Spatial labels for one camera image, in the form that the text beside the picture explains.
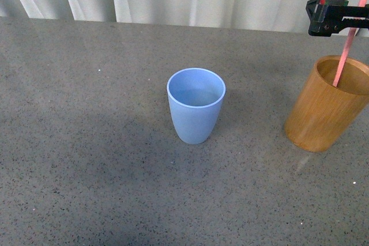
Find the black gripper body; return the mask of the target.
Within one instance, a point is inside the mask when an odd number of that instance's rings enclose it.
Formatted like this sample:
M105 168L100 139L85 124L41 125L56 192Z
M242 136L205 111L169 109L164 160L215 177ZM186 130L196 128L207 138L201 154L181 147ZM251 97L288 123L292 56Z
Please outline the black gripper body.
M345 28L368 28L368 5L349 6L349 0L309 0L306 11L310 36L330 37Z

